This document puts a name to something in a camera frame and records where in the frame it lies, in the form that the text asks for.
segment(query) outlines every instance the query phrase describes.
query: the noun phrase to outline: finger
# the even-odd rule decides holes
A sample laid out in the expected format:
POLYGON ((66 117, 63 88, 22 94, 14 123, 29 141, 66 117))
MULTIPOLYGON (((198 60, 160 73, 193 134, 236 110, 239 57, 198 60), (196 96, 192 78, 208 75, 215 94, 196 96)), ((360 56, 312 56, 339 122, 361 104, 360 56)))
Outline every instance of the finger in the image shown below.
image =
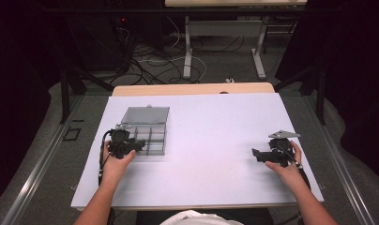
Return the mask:
POLYGON ((110 149, 109 149, 110 143, 111 143, 111 140, 104 142, 104 160, 105 158, 107 158, 108 155, 110 155, 110 149))
POLYGON ((265 163, 266 167, 268 167, 269 169, 271 169, 272 171, 280 174, 281 173, 281 170, 282 170, 282 167, 273 163, 273 162, 270 162, 270 161, 267 161, 265 163))
POLYGON ((136 151, 131 150, 123 159, 129 164, 136 157, 136 151))
POLYGON ((293 142, 293 141, 290 141, 290 144, 293 146, 293 148, 295 149, 295 160, 301 164, 301 149, 300 147, 297 145, 297 143, 293 142))

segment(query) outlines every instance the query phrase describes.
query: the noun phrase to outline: person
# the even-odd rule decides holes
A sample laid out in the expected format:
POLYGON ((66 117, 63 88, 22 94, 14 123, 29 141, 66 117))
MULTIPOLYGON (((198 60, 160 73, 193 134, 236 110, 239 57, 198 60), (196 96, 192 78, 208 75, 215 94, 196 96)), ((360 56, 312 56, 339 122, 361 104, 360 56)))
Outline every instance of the person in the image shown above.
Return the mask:
MULTIPOLYGON (((114 192, 124 176, 126 168, 135 157, 135 151, 131 151, 127 156, 122 159, 109 157, 108 153, 109 141, 104 144, 104 158, 108 158, 104 166, 104 174, 101 184, 90 200, 89 204, 85 207, 79 215, 74 224, 107 224, 110 208, 114 196, 114 192)), ((298 145, 291 141, 291 145, 295 149, 295 160, 301 164, 301 150, 298 145)), ((318 202, 311 190, 304 182, 297 166, 291 163, 287 167, 267 161, 266 167, 276 172, 282 182, 292 191, 298 207, 303 218, 304 224, 338 224, 336 220, 325 210, 325 208, 318 202)), ((216 214, 204 214, 197 211, 189 210, 183 211, 168 217, 161 224, 243 224, 234 220, 226 220, 216 214)))

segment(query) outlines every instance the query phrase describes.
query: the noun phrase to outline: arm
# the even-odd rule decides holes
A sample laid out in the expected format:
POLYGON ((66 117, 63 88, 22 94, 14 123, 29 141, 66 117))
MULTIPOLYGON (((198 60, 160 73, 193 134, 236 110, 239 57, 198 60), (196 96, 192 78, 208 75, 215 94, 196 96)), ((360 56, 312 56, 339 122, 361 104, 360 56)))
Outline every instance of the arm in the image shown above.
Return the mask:
MULTIPOLYGON (((291 142, 291 144, 295 149, 295 159, 301 164, 301 150, 296 143, 291 142)), ((294 163, 286 168, 269 161, 265 165, 279 174, 283 183, 295 195, 305 224, 337 224, 335 219, 325 210, 307 187, 294 163)))
POLYGON ((109 143, 105 142, 104 144, 104 158, 107 158, 107 160, 104 165, 104 173, 99 189, 74 224, 107 224, 116 188, 125 174, 129 163, 135 157, 134 150, 122 159, 108 157, 109 143))

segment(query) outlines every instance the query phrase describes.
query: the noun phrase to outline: black curtain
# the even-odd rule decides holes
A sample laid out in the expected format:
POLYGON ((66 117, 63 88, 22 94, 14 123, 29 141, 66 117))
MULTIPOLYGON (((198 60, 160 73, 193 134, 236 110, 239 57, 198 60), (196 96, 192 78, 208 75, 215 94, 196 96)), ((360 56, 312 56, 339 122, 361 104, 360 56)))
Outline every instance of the black curtain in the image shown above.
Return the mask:
MULTIPOLYGON (((319 0, 308 7, 340 4, 319 0)), ((284 82, 313 66, 326 40, 334 37, 325 58, 326 98, 346 125, 341 145, 379 176, 379 2, 347 1, 341 16, 302 18, 297 28, 277 78, 284 82)))
POLYGON ((26 1, 0 1, 0 196, 48 110, 59 71, 26 1))

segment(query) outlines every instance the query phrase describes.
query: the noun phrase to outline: clear plastic box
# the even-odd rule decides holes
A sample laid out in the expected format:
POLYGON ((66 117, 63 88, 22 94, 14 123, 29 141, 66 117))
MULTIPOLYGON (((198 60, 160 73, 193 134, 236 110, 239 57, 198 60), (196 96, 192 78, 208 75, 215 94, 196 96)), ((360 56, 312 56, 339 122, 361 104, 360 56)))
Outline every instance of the clear plastic box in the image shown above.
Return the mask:
POLYGON ((168 114, 169 107, 129 107, 116 128, 124 128, 136 141, 145 140, 137 156, 164 156, 168 114))

